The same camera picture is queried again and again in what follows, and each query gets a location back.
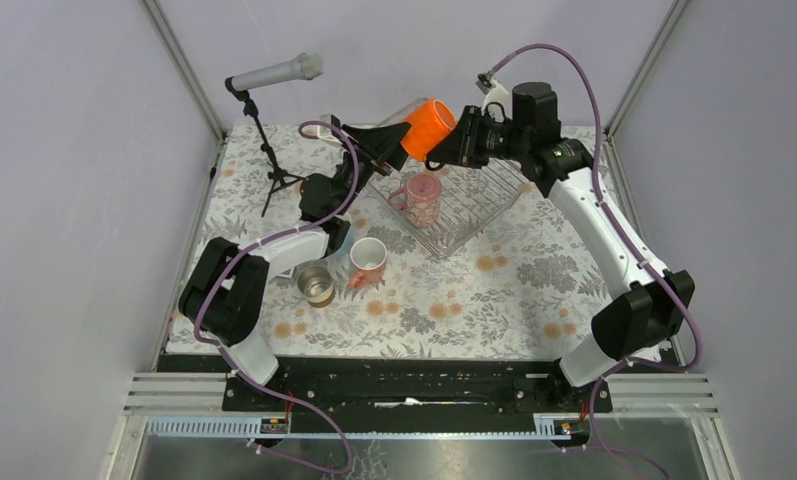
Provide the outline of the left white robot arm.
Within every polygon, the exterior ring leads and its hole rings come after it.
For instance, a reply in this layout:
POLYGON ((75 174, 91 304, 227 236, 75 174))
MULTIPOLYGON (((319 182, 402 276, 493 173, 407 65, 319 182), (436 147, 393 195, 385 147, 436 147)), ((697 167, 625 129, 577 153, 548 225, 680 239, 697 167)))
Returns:
POLYGON ((401 145, 411 130, 407 121, 359 128, 331 118, 318 125, 340 141, 343 157, 333 175, 302 180, 296 224, 247 246, 211 239, 177 302, 195 338, 217 347, 234 370, 250 378, 246 398, 262 411, 278 407, 285 388, 273 377, 279 361, 257 330, 268 281, 336 252, 350 229, 342 214, 373 174, 387 176, 408 158, 401 145))

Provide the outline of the orange mug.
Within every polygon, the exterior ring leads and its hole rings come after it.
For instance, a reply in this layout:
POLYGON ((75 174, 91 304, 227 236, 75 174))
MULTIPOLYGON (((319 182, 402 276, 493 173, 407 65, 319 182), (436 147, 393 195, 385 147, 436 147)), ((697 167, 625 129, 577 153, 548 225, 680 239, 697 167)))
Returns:
POLYGON ((402 120, 410 129, 401 140, 402 148, 413 159, 423 162, 427 154, 456 127, 451 110, 438 99, 428 99, 402 120))

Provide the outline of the cream brown-banded cup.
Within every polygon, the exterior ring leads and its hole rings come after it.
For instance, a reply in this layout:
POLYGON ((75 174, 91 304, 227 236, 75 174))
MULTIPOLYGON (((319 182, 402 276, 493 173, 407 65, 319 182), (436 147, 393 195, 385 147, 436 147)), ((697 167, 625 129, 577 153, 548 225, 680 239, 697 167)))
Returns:
POLYGON ((313 308, 328 306, 335 297, 335 287, 329 271, 313 265, 297 275, 297 287, 307 303, 313 308))

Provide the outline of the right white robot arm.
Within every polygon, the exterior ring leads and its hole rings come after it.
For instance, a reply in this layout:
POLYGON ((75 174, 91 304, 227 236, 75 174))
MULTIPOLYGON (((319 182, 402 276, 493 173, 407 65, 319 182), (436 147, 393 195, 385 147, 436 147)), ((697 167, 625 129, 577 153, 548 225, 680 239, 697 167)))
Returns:
POLYGON ((652 253, 606 194, 593 154, 562 136, 551 86, 522 83, 510 98, 512 112, 503 120, 465 107, 426 158, 466 168, 484 167, 492 158, 517 162, 598 265, 612 301, 593 317, 590 334, 557 361, 547 386, 551 405, 571 412, 586 400, 587 384, 679 332, 695 284, 688 272, 671 271, 652 253))

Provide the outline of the pink textured mug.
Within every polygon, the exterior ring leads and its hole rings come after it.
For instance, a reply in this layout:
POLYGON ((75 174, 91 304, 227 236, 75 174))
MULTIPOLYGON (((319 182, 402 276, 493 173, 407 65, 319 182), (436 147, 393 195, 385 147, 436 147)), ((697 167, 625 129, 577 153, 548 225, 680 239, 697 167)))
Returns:
POLYGON ((349 278, 349 286, 359 289, 377 284, 386 269, 388 250, 385 244, 374 237, 357 240, 349 253, 354 272, 349 278))

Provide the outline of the light blue mug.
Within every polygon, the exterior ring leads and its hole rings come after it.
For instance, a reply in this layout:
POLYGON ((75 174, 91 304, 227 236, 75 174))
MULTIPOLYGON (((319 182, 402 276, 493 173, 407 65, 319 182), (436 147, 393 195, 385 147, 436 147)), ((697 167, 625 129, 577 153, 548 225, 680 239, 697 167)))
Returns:
POLYGON ((345 232, 344 239, 341 245, 331 254, 331 258, 342 258, 347 256, 352 249, 353 244, 356 242, 355 229, 351 224, 348 224, 348 229, 345 232))

